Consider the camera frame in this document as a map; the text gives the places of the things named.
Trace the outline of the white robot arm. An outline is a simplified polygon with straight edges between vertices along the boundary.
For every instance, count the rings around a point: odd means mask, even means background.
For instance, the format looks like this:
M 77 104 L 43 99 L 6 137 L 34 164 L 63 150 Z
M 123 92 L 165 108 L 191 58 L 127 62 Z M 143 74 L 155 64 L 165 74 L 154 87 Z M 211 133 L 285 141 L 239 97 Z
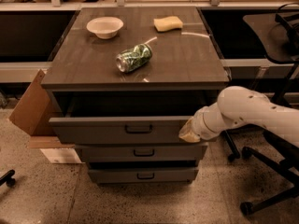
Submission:
M 299 147 L 299 110 L 273 104 L 264 94 L 239 86 L 225 88 L 216 103 L 197 110 L 178 137 L 196 143 L 248 124 L 262 127 Z

